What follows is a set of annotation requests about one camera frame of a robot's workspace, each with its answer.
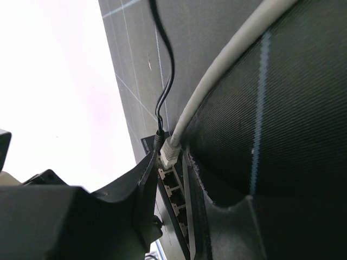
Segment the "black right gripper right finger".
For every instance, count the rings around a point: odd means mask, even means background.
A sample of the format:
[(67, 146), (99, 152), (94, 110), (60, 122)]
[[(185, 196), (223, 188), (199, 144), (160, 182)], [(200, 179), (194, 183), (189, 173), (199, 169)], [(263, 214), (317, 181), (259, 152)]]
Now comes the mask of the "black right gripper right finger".
[(344, 197), (244, 195), (182, 166), (192, 259), (346, 259)]

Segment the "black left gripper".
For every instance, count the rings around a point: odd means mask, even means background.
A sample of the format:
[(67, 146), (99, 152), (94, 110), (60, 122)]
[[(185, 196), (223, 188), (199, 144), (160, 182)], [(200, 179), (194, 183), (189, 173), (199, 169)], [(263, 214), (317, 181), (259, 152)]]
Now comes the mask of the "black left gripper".
[(1, 130), (1, 187), (2, 186), (28, 186), (28, 185), (64, 185), (65, 182), (51, 169), (36, 174), (23, 183), (20, 183), (8, 172), (3, 171), (4, 163), (8, 154), (12, 134)]

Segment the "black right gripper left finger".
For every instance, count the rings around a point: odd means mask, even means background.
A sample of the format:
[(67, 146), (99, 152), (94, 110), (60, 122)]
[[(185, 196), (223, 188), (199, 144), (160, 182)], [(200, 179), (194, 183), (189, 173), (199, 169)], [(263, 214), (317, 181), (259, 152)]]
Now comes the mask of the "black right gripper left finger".
[(161, 235), (154, 214), (157, 153), (89, 193), (82, 187), (1, 187), (1, 259), (144, 259)]

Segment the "black network switch box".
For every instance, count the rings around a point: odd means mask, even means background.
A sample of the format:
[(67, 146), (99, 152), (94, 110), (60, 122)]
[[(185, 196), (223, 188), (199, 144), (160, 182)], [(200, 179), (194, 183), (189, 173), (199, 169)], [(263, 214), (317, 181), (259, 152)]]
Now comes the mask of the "black network switch box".
[(158, 174), (155, 215), (163, 223), (160, 249), (166, 259), (191, 259), (182, 160), (166, 169), (158, 153), (155, 169)]

